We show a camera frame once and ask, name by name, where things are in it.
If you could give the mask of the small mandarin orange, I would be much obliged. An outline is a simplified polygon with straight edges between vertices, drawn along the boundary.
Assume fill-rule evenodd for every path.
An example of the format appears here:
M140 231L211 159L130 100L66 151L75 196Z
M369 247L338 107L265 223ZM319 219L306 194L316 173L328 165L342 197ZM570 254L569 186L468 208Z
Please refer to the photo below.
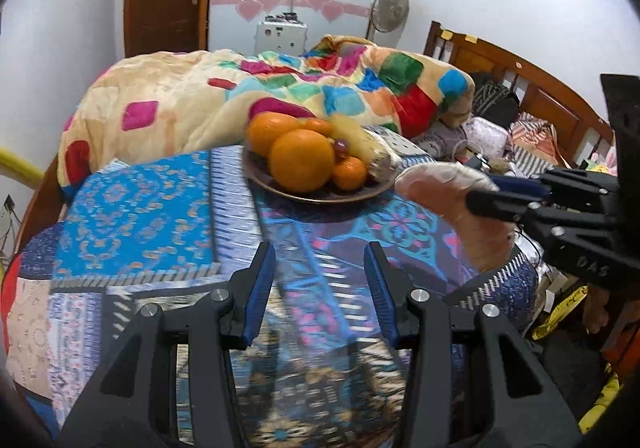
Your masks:
M340 190L355 191L363 187L367 177L366 164L357 157L349 156L334 165L332 182Z

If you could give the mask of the colourful patchwork fleece blanket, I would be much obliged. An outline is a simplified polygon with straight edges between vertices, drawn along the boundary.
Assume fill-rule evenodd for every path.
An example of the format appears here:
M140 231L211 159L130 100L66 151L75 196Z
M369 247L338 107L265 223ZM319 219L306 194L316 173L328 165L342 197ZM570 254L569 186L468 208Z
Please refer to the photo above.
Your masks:
M325 36L302 56L156 52L119 60L93 82L58 146L58 185L73 198L112 160L128 164L242 141L258 112L344 113L405 138L471 115L466 72L357 37Z

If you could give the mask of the yellow banana piece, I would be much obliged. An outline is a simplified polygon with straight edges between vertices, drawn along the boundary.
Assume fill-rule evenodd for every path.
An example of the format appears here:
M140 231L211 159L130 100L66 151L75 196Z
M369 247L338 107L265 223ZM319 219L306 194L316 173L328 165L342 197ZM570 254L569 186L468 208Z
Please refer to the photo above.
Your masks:
M328 121L332 127L331 137L346 143L349 155L364 163L372 179L386 183L394 176L400 159L380 135L341 113L332 113Z

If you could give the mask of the black bag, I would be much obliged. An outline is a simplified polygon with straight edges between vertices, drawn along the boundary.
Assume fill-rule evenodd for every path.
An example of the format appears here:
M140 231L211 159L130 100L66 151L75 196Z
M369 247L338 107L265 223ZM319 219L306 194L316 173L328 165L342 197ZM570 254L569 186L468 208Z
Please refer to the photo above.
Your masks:
M509 131L520 110L520 100L516 94L506 86L495 83L487 72L472 72L471 78L475 83L472 114Z

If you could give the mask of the white box appliance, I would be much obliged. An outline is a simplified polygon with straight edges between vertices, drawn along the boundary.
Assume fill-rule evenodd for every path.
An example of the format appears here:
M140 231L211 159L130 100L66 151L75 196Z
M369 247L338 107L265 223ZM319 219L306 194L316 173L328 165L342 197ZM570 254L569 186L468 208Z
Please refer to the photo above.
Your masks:
M267 16L257 23L254 53L272 51L300 56L306 51L308 27L295 13Z

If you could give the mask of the pink plush pillow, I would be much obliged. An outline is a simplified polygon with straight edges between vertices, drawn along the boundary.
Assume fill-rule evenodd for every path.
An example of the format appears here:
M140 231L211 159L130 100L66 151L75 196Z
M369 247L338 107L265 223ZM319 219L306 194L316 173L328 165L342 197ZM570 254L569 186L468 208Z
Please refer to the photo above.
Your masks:
M480 117L470 118L462 127L468 144L477 153L489 159L503 157L509 138L506 129Z

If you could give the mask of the red grape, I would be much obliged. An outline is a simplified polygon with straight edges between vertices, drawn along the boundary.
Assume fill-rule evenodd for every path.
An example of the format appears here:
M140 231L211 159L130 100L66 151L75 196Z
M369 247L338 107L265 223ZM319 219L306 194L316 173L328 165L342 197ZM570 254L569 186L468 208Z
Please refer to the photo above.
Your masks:
M336 139L333 143L333 149L338 161L342 161L349 155L348 145L344 139Z

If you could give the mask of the wooden headboard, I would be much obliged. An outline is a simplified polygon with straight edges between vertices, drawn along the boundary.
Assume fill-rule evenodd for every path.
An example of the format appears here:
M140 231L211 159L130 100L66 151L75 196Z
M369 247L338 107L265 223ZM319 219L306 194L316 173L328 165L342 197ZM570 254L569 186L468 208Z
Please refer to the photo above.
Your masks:
M570 164L581 164L594 153L604 156L615 143L612 127L576 91L494 43L450 31L434 20L424 54L509 88L522 112L554 125L560 155Z

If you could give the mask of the large orange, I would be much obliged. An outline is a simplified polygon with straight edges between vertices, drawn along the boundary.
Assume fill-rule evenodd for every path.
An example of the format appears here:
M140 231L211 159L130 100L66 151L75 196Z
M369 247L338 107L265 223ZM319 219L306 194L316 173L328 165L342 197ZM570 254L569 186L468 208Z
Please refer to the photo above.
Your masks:
M285 133L299 129L302 123L280 112L261 112L250 119L245 132L245 147L267 158L274 142Z
M298 129L280 136L268 155L273 181L289 193L307 194L331 179L335 162L333 145L323 135Z

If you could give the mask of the striped patterned cloth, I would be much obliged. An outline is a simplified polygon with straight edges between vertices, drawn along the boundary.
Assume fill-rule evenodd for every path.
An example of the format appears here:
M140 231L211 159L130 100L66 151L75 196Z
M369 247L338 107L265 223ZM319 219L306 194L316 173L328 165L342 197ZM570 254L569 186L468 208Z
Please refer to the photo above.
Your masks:
M528 112L521 112L510 127L506 158L518 176L531 177L551 167L568 168L570 164L560 152L555 126Z

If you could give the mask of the blue patterned bedspread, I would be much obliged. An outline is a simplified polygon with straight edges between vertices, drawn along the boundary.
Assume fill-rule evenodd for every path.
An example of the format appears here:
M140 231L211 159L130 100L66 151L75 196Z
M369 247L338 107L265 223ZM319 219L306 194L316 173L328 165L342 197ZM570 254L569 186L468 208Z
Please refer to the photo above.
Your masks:
M300 205L247 183L240 146L86 179L66 216L29 240L2 287L1 366L56 433L141 306L188 306L250 264L277 270L262 329L231 356L256 447L373 447L393 435L409 359L378 330L362 268L378 242L414 282L465 309L494 303L527 325L538 277L514 250L481 274L435 214L386 191Z

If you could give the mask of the yellow padded chair frame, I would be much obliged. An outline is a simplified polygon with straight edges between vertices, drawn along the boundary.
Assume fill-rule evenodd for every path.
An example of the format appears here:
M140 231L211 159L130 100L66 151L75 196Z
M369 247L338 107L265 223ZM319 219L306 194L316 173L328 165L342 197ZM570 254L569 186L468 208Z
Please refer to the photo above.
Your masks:
M0 147L0 172L30 189L36 189L43 179L42 170L6 147Z

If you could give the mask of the standing electric fan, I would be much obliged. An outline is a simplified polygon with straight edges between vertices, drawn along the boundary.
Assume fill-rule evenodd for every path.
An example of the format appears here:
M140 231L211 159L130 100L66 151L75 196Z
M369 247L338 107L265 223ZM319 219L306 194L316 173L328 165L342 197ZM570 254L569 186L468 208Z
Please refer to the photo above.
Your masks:
M405 29L410 0L372 0L370 6L370 39L378 45L395 46Z

